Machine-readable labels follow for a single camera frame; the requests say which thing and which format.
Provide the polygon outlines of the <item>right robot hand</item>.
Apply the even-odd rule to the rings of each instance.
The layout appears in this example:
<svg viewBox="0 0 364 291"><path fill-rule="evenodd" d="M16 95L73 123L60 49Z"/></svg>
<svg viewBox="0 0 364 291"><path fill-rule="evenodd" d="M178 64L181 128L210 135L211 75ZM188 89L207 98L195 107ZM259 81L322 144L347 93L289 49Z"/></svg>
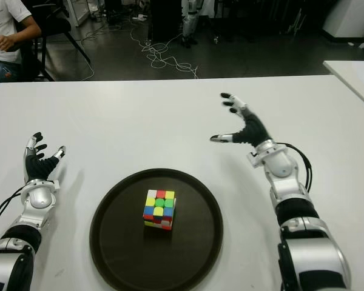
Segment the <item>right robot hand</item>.
<svg viewBox="0 0 364 291"><path fill-rule="evenodd" d="M223 92L220 96L224 99L223 105L229 107L231 113L236 114L244 121L244 128L235 133L214 135L210 137L210 141L220 143L248 143L253 147L257 147L261 143L271 139L260 118L249 109L244 101L235 94Z"/></svg>

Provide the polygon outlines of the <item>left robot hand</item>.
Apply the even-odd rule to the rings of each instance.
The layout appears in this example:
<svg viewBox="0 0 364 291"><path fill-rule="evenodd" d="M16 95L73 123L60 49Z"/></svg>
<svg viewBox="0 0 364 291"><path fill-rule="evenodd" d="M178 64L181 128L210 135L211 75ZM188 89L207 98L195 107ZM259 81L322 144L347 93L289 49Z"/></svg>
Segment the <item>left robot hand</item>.
<svg viewBox="0 0 364 291"><path fill-rule="evenodd" d="M42 140L42 133L37 132L30 137L25 147L23 165L24 181L26 184L36 179L48 180L49 175L66 154L66 147L61 146L51 157L44 158L42 151L47 148L47 145L38 145Z"/></svg>

